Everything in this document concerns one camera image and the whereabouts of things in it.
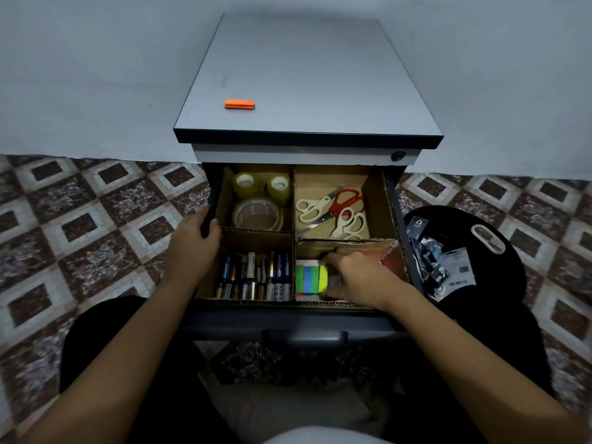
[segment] cabinet top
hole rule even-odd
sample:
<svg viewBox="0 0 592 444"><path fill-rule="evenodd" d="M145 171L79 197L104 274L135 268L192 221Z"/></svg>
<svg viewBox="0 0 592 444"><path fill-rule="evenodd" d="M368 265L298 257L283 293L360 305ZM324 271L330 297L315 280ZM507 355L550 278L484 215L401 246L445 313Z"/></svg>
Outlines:
<svg viewBox="0 0 592 444"><path fill-rule="evenodd" d="M255 109L225 109L226 99L254 101ZM175 133L181 142L230 143L238 132L431 143L413 148L435 148L442 138L377 20L225 14Z"/></svg>

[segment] tape roll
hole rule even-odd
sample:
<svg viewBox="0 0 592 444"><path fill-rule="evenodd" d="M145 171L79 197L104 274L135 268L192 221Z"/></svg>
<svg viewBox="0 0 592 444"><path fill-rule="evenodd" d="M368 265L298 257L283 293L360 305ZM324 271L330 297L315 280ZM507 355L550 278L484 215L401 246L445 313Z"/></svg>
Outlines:
<svg viewBox="0 0 592 444"><path fill-rule="evenodd" d="M240 229L278 231L284 225L284 216L270 199L251 198L234 207L232 225Z"/></svg>
<svg viewBox="0 0 592 444"><path fill-rule="evenodd" d="M238 173L232 178L232 188L239 199L251 198L259 192L257 178L250 173Z"/></svg>
<svg viewBox="0 0 592 444"><path fill-rule="evenodd" d="M290 197L292 184L290 178L285 176L271 176L267 180L267 193L269 197L280 207L283 207Z"/></svg>

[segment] blue sticky note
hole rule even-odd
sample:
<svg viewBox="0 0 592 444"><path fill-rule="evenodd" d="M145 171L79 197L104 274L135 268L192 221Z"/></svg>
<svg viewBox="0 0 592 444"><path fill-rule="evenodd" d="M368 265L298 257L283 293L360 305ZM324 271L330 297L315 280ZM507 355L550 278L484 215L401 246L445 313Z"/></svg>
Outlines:
<svg viewBox="0 0 592 444"><path fill-rule="evenodd" d="M304 293L312 293L313 289L313 267L304 267Z"/></svg>

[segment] yellow sticky note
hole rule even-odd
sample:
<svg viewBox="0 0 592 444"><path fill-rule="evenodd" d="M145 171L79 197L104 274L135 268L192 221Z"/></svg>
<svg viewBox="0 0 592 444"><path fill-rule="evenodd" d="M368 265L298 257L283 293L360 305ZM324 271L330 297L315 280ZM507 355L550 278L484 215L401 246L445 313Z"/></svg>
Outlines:
<svg viewBox="0 0 592 444"><path fill-rule="evenodd" d="M327 289L327 267L324 265L319 266L319 293L324 292Z"/></svg>

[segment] hand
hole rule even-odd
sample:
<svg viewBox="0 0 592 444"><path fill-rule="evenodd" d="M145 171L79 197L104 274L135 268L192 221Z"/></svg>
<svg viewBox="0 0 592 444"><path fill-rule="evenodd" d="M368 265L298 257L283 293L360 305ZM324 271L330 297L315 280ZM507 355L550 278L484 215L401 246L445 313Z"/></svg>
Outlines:
<svg viewBox="0 0 592 444"><path fill-rule="evenodd" d="M197 213L187 215L171 234L163 282L180 284L194 291L211 268L220 246L221 229L214 218L208 237L201 236L199 228L208 210L209 206L205 205Z"/></svg>
<svg viewBox="0 0 592 444"><path fill-rule="evenodd" d="M329 253L323 263L334 266L343 280L340 287L327 291L327 296L333 298L392 313L398 295L417 293L410 284L358 251L337 249Z"/></svg>

